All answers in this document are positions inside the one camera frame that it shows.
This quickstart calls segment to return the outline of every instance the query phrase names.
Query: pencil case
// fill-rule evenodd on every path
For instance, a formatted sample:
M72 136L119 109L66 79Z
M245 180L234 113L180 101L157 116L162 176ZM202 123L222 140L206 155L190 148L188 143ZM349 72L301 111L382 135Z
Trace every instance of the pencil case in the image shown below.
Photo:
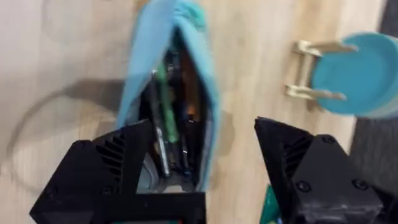
M178 73L176 70L187 73L190 77L187 78L182 74L182 78L178 80L178 75L175 75ZM167 88L172 89L175 84L172 83L173 78L176 79L176 86L178 83L183 83L180 87L185 93L178 91L177 87L174 92L166 93L168 91L162 84L167 83ZM194 88L187 83L194 83ZM150 97L151 90L154 93L152 96L156 95L158 102ZM191 102L194 101L191 99L190 102L186 101L187 98L195 97L199 99L199 103ZM168 98L170 103L168 106L164 104L164 98ZM185 98L185 101L182 99L179 103L175 103L179 98ZM159 120L154 118L154 113L160 115ZM170 114L174 117L173 125L168 123ZM121 128L141 119L149 119L154 124L155 141L154 151L152 154L148 152L144 161L138 191L162 192L166 188L165 179L168 179L169 182L182 185L183 182L188 182L192 184L191 191L204 192L209 181L211 160L220 126L220 100L208 46L204 13L194 2L151 0L140 11L132 36L131 56L116 127ZM160 144L156 140L157 128L163 129L165 145L177 147L177 149L168 148L166 150L168 154L172 153L171 150L179 151L178 148L182 144L185 144L185 147L191 144L191 150L200 146L193 158L196 170L193 171L194 174L184 175L181 172L174 172L174 168L170 166L171 177L165 177L161 152L159 152ZM174 138L171 138L173 136L168 131L172 132L173 129L177 132Z

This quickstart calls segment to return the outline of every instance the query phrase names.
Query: blue pouch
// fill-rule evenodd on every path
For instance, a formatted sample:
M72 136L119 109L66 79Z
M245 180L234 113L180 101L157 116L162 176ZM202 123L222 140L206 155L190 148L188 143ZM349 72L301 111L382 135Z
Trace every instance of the blue pouch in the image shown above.
M213 61L208 48L204 13L194 2L151 0L142 8L132 37L129 69L116 127L121 128L138 121L140 96L151 80L152 70L165 57L177 30L194 64L206 97L207 113L200 175L195 186L196 191L205 191L220 125L220 105ZM151 185L149 182L154 182L153 175L148 170L145 171L145 167L141 176L140 186Z

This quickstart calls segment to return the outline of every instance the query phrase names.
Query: dark floor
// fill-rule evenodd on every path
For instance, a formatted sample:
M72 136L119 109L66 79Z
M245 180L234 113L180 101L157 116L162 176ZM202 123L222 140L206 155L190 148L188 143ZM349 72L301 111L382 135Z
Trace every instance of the dark floor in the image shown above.
M385 10L380 32L398 37L398 1ZM398 118L358 119L350 157L368 181L398 195Z

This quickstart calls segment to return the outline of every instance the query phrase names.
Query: black screw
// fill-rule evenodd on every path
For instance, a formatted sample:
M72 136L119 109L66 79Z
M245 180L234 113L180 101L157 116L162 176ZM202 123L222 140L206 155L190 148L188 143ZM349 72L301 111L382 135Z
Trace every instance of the black screw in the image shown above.
M363 191L365 191L369 188L368 184L364 180L361 180L361 179L353 180L353 185L356 189L363 190Z
M57 193L58 193L58 188L57 187L49 187L47 189L47 195L50 198L54 198L57 195Z
M102 195L109 196L112 194L112 187L104 187L101 191Z
M308 193L311 191L311 185L309 183L307 183L306 181L298 181L296 183L296 188L304 193Z
M323 140L323 142L329 143L329 144L333 144L336 142L336 140L330 135L323 136L322 140Z

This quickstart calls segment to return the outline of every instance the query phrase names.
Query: wooden table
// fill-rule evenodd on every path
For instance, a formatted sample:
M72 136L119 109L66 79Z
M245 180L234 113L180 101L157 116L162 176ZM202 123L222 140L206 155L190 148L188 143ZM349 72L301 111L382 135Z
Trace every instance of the wooden table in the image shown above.
M28 212L70 144L112 130L143 1L13 0L0 6L0 220ZM265 116L329 133L348 149L354 118L308 112L282 94L297 39L376 30L384 0L202 0L223 123L209 223L258 223L268 183L253 130Z

